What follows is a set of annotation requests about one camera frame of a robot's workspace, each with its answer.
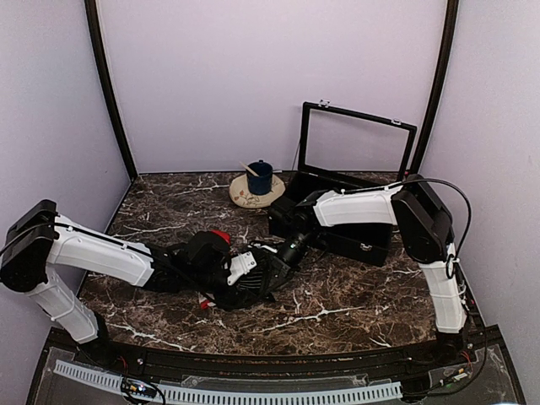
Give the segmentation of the red Santa Christmas sock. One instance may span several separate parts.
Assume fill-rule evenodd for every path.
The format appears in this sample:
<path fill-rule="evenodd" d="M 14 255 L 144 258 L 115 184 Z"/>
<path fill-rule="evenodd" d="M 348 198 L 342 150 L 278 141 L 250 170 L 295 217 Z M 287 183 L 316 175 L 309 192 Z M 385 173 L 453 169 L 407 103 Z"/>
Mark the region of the red Santa Christmas sock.
<path fill-rule="evenodd" d="M 225 233 L 212 230 L 202 233 L 202 242 L 203 284 L 213 296 L 213 302 L 222 308 L 227 305 L 229 292 L 227 277 L 230 275 L 230 241 Z"/>

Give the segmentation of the black white striped sock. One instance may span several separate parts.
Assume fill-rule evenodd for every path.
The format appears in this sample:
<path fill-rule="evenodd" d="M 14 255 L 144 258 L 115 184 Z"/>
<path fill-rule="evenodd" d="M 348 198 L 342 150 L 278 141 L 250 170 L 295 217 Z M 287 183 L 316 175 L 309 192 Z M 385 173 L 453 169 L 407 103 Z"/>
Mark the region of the black white striped sock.
<path fill-rule="evenodd" d="M 251 271 L 241 276 L 235 282 L 235 287 L 245 302 L 258 300 L 276 302 L 273 294 L 268 290 L 268 276 L 263 271 Z"/>

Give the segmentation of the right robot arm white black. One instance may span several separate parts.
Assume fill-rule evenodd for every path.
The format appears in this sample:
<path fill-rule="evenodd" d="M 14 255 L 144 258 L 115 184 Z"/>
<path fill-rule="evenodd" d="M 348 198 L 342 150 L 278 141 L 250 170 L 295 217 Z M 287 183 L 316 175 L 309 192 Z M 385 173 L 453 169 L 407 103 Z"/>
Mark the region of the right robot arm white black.
<path fill-rule="evenodd" d="M 362 225 L 395 226 L 405 252 L 423 272 L 434 304 L 437 342 L 430 358 L 439 366 L 450 365 L 464 347 L 466 287 L 451 213 L 432 184 L 432 179 L 412 175 L 387 186 L 314 191 L 283 211 L 288 226 L 285 241 L 276 249 L 254 245 L 234 257 L 228 282 L 256 287 L 266 296 L 290 279 L 308 245 L 320 235 L 342 227 L 358 234 Z"/>

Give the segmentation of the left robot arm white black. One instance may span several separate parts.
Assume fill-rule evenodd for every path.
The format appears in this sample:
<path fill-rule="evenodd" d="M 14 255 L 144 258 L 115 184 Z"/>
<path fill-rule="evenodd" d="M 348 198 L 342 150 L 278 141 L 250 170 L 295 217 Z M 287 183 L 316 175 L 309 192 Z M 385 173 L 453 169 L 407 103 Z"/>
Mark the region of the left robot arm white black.
<path fill-rule="evenodd" d="M 219 303 L 245 272 L 242 260 L 230 256 L 223 233 L 199 232 L 186 244 L 168 248 L 132 243 L 74 223 L 51 200 L 37 203 L 9 228 L 1 258 L 2 284 L 33 299 L 101 368 L 118 362 L 118 347 L 111 343 L 103 317 L 62 281 L 57 265 L 158 293 L 194 289 Z"/>

